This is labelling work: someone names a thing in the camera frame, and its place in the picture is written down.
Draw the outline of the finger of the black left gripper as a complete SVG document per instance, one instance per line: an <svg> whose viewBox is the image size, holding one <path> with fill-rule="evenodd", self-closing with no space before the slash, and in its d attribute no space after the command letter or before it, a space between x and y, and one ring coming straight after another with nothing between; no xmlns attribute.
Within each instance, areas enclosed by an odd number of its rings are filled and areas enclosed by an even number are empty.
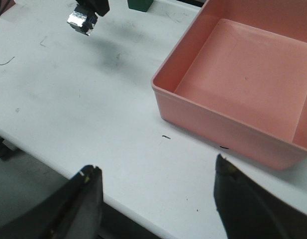
<svg viewBox="0 0 307 239"><path fill-rule="evenodd" d="M109 11L108 0L76 0L84 9L97 13L99 16L105 16Z"/></svg>

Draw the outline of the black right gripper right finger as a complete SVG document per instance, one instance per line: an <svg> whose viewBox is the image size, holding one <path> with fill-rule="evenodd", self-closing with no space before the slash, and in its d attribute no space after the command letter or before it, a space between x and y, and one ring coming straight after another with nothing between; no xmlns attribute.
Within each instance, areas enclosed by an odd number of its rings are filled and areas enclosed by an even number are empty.
<svg viewBox="0 0 307 239"><path fill-rule="evenodd" d="M307 239L307 215L216 157L213 197L229 239Z"/></svg>

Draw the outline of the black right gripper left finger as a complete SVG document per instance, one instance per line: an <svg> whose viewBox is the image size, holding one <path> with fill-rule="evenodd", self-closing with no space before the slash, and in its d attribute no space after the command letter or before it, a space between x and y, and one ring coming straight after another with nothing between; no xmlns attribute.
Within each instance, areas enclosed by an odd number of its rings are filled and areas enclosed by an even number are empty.
<svg viewBox="0 0 307 239"><path fill-rule="evenodd" d="M42 203L0 227L0 239L95 239L102 205L102 171L86 165Z"/></svg>

